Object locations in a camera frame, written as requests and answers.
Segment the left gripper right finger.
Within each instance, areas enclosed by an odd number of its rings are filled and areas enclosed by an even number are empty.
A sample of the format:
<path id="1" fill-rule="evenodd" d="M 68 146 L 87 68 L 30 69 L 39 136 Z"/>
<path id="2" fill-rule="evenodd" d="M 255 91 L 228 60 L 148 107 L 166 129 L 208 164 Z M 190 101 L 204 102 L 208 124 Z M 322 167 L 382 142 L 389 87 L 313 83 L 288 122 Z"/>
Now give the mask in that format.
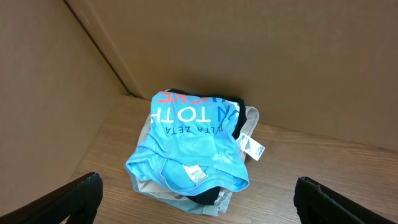
<path id="1" fill-rule="evenodd" d="M 305 224 L 394 224 L 309 177 L 298 178 L 294 206 Z"/>

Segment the light blue printed t-shirt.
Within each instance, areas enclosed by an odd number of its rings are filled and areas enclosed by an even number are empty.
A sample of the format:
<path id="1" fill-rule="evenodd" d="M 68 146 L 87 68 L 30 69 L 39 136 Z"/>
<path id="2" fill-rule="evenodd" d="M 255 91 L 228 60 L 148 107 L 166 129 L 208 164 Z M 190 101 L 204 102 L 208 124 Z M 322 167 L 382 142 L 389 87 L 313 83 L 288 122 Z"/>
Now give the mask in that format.
<path id="1" fill-rule="evenodd" d="M 152 97 L 149 132 L 124 167 L 140 181 L 153 180 L 184 196 L 220 186 L 249 185 L 237 139 L 238 104 L 160 91 Z"/>

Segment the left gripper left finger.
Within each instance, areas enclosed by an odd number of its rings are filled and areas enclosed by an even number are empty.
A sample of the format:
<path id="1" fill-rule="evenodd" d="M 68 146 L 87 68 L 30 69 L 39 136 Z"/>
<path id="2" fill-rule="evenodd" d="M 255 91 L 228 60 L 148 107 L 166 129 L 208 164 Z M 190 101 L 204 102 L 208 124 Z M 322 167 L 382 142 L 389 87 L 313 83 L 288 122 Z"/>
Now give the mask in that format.
<path id="1" fill-rule="evenodd" d="M 103 198 L 103 181 L 89 172 L 1 217 L 1 223 L 92 224 Z"/>

